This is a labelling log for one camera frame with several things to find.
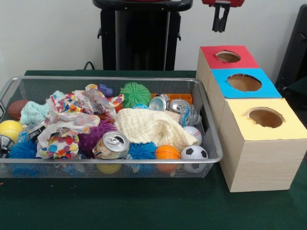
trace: orange toy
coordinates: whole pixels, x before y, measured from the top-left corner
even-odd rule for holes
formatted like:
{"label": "orange toy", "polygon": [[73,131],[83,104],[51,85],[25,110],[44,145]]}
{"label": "orange toy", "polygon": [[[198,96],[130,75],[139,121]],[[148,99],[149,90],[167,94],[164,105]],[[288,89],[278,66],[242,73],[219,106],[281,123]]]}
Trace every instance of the orange toy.
{"label": "orange toy", "polygon": [[[189,104],[193,104],[193,97],[190,93],[179,93],[179,94],[166,94],[168,96],[169,102],[171,103],[173,100],[182,99],[187,101]],[[158,96],[157,93],[152,93],[152,98]]]}
{"label": "orange toy", "polygon": [[[161,160],[178,160],[180,159],[180,153],[178,150],[169,145],[163,145],[157,148],[155,151],[157,159]],[[163,173],[171,173],[176,170],[178,164],[157,164],[157,169]]]}
{"label": "orange toy", "polygon": [[123,103],[120,103],[118,106],[115,107],[115,111],[116,113],[119,112],[119,110],[121,110],[123,108]]}

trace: yellow square top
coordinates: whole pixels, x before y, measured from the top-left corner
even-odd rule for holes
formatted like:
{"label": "yellow square top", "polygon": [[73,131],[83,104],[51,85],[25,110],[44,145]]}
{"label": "yellow square top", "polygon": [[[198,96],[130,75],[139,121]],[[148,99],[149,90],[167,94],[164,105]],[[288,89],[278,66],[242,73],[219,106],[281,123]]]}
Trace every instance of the yellow square top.
{"label": "yellow square top", "polygon": [[245,140],[307,138],[307,129],[284,98],[226,101]]}

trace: metal basket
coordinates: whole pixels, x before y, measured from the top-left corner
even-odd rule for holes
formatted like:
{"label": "metal basket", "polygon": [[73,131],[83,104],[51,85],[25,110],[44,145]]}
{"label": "metal basket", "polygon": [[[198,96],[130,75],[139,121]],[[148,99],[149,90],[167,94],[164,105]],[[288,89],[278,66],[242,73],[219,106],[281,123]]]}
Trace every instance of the metal basket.
{"label": "metal basket", "polygon": [[[157,178],[200,177],[207,175],[212,165],[222,158],[217,136],[203,84],[195,79],[114,78],[114,77],[32,77],[22,76],[7,82],[0,93],[0,121],[10,119],[6,110],[16,100],[27,99],[44,104],[59,90],[70,93],[83,90],[86,85],[105,84],[118,95],[128,82],[146,86],[152,93],[191,93],[193,105],[202,116],[196,128],[202,133],[202,147],[208,152],[207,160],[43,160],[0,159],[0,178]],[[175,164],[175,171],[164,173],[157,164]],[[187,172],[192,167],[197,173]]]}

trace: brown football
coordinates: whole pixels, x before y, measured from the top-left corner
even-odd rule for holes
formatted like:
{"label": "brown football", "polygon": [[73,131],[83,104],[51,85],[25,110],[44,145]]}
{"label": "brown football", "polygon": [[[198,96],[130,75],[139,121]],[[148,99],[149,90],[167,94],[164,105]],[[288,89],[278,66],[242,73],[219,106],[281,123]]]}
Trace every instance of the brown football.
{"label": "brown football", "polygon": [[28,100],[18,100],[13,102],[8,109],[8,114],[11,118],[15,120],[20,120],[21,110],[24,108],[25,104],[27,104]]}

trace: green table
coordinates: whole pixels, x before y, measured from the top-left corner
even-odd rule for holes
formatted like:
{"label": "green table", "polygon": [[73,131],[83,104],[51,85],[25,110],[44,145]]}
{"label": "green table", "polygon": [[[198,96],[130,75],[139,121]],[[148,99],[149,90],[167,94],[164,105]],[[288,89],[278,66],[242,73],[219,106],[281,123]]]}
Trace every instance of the green table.
{"label": "green table", "polygon": [[[194,77],[194,71],[27,71],[27,75]],[[307,227],[307,165],[289,191],[228,192],[205,179],[0,179],[0,229],[289,230]]]}

